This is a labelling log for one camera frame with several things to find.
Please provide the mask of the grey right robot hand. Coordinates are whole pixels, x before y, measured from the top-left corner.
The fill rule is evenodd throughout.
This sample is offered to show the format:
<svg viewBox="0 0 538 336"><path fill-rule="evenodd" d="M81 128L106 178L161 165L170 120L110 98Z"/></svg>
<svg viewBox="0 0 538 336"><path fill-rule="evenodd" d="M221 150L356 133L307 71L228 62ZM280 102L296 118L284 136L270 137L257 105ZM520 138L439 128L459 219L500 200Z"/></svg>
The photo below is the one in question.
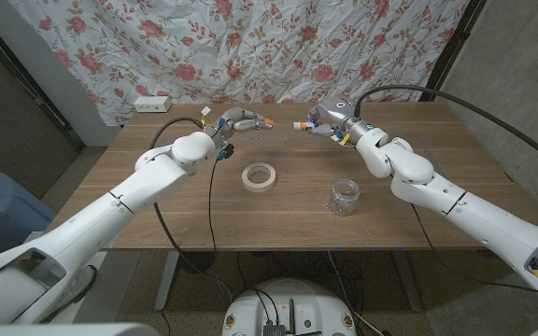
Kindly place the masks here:
<svg viewBox="0 0 538 336"><path fill-rule="evenodd" d="M327 98L312 107L306 117L309 133L335 136L341 144L355 146L369 131L367 123L355 115L355 106L347 98Z"/></svg>

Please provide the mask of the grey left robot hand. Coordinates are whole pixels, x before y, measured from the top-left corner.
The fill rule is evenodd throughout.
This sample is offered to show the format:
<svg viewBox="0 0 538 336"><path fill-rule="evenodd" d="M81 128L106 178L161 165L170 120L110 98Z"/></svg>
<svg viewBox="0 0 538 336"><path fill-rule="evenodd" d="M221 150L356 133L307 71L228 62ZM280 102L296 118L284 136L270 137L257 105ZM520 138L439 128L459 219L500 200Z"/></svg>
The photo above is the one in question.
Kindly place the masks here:
<svg viewBox="0 0 538 336"><path fill-rule="evenodd" d="M273 126L272 120L258 113L242 107L233 107L224 112L214 124L206 126L205 133L213 140L216 149L222 149L227 146L228 140L235 133L271 130Z"/></svg>

